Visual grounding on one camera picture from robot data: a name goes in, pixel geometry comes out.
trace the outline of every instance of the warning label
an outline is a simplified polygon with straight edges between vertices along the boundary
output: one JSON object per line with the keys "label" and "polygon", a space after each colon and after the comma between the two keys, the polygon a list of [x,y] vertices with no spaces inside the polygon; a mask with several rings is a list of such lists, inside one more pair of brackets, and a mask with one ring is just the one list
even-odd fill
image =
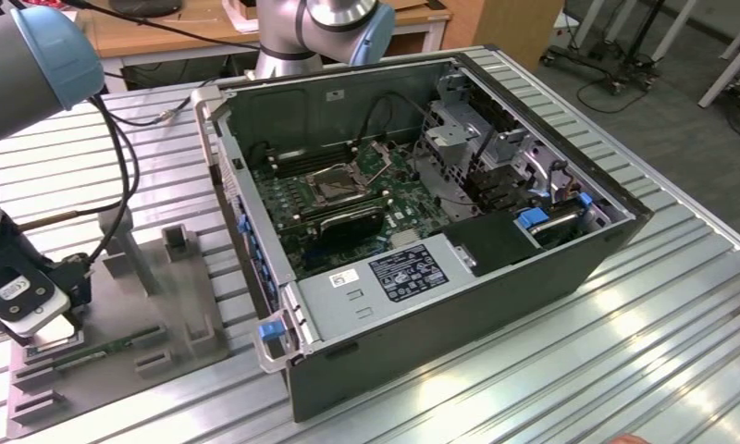
{"label": "warning label", "polygon": [[393,302],[404,301],[449,282],[424,245],[372,261],[369,268]]}

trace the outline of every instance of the metal slotted table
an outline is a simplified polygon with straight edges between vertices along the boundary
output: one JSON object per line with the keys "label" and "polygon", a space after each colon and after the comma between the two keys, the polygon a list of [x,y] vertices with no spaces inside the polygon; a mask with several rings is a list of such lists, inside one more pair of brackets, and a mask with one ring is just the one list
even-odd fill
{"label": "metal slotted table", "polygon": [[[40,432],[28,442],[740,442],[740,237],[497,51],[465,50],[656,212],[579,290],[304,424],[257,366],[255,313],[209,184],[191,110],[132,129],[143,170],[136,235],[201,238],[232,357]],[[193,85],[109,96],[151,117]],[[0,142],[4,208],[21,221],[120,194],[100,115],[78,105]],[[89,251],[92,218],[32,233],[53,257]],[[0,340],[0,441],[8,342]]]}

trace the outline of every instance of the gray robot arm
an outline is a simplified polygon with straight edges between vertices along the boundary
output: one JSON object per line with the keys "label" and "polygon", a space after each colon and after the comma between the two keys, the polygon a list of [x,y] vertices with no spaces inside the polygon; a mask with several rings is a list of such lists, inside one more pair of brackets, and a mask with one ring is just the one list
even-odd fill
{"label": "gray robot arm", "polygon": [[[257,3],[259,78],[320,69],[319,54],[351,65],[377,62],[384,55],[395,11],[377,0]],[[33,7],[0,16],[0,140],[70,109],[103,86],[104,71],[88,39],[54,9]],[[0,209],[0,331],[22,344],[70,307],[90,301],[85,285],[57,287],[62,281],[74,284],[69,276],[86,275],[88,264],[69,259],[45,259]]]}
{"label": "gray robot arm", "polygon": [[395,10],[377,0],[260,0],[255,77],[323,68],[324,55],[349,65],[376,63],[395,29]]}

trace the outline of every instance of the gray carpet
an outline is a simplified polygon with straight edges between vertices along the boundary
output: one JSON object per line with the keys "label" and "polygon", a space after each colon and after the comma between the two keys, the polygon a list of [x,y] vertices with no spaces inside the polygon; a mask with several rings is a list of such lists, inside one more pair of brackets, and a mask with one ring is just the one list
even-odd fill
{"label": "gray carpet", "polygon": [[[582,16],[590,3],[591,0],[570,0],[567,10]],[[606,2],[596,27],[606,24],[616,4],[615,0]],[[647,9],[646,5],[636,5],[619,38],[626,47]],[[643,54],[652,53],[671,23],[672,18],[662,13]],[[576,90],[602,76],[598,71],[559,60],[535,74],[740,233],[740,136],[730,129],[726,107],[719,101],[708,109],[696,105],[727,65],[718,58],[724,48],[723,42],[686,26],[659,65],[663,77],[650,94],[615,115],[592,111],[576,100]],[[598,108],[615,109],[638,94],[640,91],[627,91],[612,96],[600,87],[591,87],[583,98]]]}

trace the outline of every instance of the motherboard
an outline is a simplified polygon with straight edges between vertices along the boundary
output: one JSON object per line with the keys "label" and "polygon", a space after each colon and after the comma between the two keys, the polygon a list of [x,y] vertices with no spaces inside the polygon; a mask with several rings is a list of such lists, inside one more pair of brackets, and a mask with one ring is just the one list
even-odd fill
{"label": "motherboard", "polygon": [[411,150],[371,142],[355,148],[353,160],[303,174],[281,175],[275,164],[255,170],[299,278],[424,239],[451,223],[420,182]]}

